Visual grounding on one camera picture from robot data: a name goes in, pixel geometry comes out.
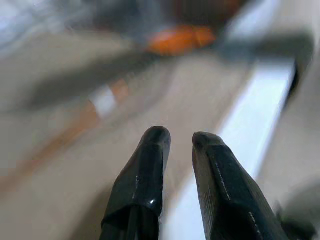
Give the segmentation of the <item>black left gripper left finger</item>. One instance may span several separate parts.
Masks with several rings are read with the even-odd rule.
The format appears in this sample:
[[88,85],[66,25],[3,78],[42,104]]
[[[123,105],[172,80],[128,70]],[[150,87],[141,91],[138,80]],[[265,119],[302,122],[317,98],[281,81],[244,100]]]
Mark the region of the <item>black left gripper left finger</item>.
[[115,180],[101,221],[101,240],[159,240],[171,135],[153,126]]

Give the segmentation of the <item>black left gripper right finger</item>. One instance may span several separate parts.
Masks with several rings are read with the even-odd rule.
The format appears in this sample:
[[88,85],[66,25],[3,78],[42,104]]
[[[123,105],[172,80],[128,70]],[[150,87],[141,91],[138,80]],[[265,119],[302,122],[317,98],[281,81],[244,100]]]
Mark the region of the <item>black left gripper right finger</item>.
[[219,136],[196,132],[192,163],[206,240],[289,240],[258,184]]

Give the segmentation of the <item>beige woven counter mat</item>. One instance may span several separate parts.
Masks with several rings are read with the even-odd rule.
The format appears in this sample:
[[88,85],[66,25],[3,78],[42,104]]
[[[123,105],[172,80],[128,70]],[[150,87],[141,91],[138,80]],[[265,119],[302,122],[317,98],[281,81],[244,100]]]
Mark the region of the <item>beige woven counter mat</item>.
[[216,131],[250,62],[177,58],[117,38],[43,35],[0,59],[0,240],[90,240],[144,132],[171,134],[164,209],[192,173],[192,136]]

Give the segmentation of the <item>orange plastic plate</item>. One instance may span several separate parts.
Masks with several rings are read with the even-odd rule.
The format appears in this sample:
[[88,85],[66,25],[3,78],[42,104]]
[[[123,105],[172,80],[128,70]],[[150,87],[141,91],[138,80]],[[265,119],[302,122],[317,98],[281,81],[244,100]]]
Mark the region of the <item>orange plastic plate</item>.
[[156,33],[148,42],[147,50],[161,56],[177,56],[206,47],[216,38],[208,26],[180,25]]

